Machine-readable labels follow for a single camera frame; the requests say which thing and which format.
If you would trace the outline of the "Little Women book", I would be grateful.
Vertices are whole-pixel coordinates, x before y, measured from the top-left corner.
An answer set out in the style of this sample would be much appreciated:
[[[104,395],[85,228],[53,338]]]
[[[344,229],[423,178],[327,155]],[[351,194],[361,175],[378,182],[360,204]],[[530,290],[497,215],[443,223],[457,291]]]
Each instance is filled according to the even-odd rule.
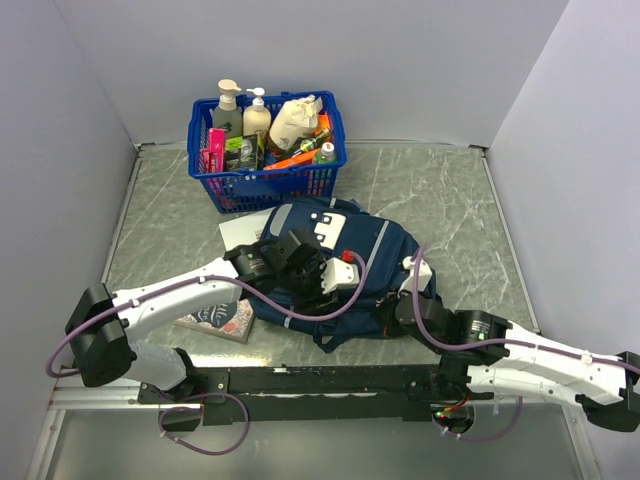
[[[218,304],[187,314],[174,324],[226,340],[246,344],[255,320],[248,300]]]

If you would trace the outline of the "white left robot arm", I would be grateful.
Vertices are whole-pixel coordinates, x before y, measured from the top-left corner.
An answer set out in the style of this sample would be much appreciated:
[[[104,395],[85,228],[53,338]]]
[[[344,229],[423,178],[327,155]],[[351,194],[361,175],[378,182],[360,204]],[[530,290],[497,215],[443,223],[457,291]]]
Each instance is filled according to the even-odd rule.
[[[231,304],[275,288],[320,286],[319,235],[294,229],[278,240],[240,245],[191,272],[140,288],[87,289],[67,324],[76,366],[85,386],[120,378],[162,389],[177,402],[192,398],[198,378],[188,356],[149,343],[147,335],[189,313]]]

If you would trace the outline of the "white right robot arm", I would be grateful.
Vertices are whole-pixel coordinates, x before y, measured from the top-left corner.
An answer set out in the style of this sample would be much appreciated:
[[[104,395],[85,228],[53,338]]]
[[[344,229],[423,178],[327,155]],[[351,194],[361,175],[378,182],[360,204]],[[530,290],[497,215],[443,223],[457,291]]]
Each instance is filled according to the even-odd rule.
[[[448,398],[516,395],[578,406],[602,429],[639,427],[639,357],[601,355],[539,336],[480,310],[451,311],[404,294],[382,301],[374,318],[390,337],[411,336],[440,357],[431,387]]]

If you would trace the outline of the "navy blue student backpack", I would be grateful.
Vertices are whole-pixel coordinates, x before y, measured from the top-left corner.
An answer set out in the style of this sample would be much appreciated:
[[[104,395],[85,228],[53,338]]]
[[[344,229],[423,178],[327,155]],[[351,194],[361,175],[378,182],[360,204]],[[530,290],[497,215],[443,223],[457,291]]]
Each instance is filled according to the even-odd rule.
[[[258,318],[331,353],[351,339],[404,336],[395,309],[412,290],[438,299],[436,275],[415,261],[417,250],[400,224],[355,202],[304,197],[277,206],[233,264],[260,292],[250,298]]]

